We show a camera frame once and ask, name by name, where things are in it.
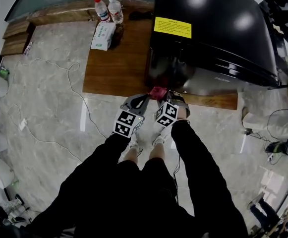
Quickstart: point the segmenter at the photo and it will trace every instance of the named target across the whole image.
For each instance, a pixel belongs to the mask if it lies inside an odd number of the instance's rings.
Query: white plastic package
[[[111,45],[115,29],[115,23],[99,23],[93,36],[91,49],[107,51]]]

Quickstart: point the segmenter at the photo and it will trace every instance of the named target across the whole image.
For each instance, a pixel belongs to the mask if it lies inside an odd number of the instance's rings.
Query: tile floor
[[[9,143],[8,151],[0,153],[0,158],[13,168],[18,179],[14,186],[8,188],[9,192],[18,192],[32,209],[24,214],[27,218],[34,218],[51,204],[61,183],[80,161],[54,143],[37,141],[27,128],[19,131],[13,122],[18,124],[21,119],[27,119],[30,131],[39,140],[56,141],[81,160],[90,156],[104,139],[88,119],[81,97],[71,91],[65,70],[40,60],[29,66],[20,63],[15,66],[16,62],[30,63],[35,58],[41,58],[65,68],[74,62],[79,63],[80,69],[69,73],[72,88],[85,97],[92,120],[107,137],[112,132],[115,114],[125,98],[82,93],[94,30],[94,22],[37,27],[29,55],[9,56],[3,61],[4,66],[11,71],[11,87],[7,96],[0,98],[0,131],[6,135]],[[264,142],[252,137],[247,137],[246,147],[240,154],[244,131],[241,110],[246,103],[251,112],[270,114],[276,109],[287,107],[288,102],[267,105],[264,104],[264,97],[270,99],[285,94],[284,91],[243,94],[239,98],[237,111],[190,106],[191,126],[219,165],[234,203],[249,228],[257,222],[246,206],[260,190],[266,190],[272,206],[278,207],[282,201],[288,189],[288,157],[281,158],[276,165],[266,163]],[[14,104],[19,106],[21,117]],[[139,132],[139,140],[145,148],[139,157],[140,168],[147,161],[152,148],[153,113],[156,110],[157,103],[151,101],[145,123]],[[166,142],[166,165],[172,174],[178,163],[178,153],[171,148],[171,144],[171,139]],[[193,214],[183,163],[176,177],[179,204]],[[217,203],[220,205],[219,192]]]

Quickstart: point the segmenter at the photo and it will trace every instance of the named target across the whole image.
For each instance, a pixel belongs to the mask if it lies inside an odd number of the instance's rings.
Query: plastic bottle
[[[102,0],[94,0],[95,1],[95,11],[97,15],[100,17],[101,22],[109,22],[110,16],[108,13],[108,8],[106,4]]]
[[[124,20],[122,7],[120,6],[120,2],[117,0],[109,0],[109,11],[112,17],[112,20],[115,24],[122,24]]]

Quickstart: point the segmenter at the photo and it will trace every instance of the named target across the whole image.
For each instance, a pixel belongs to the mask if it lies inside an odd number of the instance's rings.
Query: person's right arm
[[[172,138],[185,164],[194,214],[199,225],[208,230],[211,238],[222,235],[248,237],[244,219],[234,206],[219,167],[188,121],[174,123]]]

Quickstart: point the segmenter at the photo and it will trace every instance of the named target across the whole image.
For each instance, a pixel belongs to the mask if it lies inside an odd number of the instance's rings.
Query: yellow sticker
[[[191,24],[174,19],[156,17],[155,32],[179,35],[191,39]]]

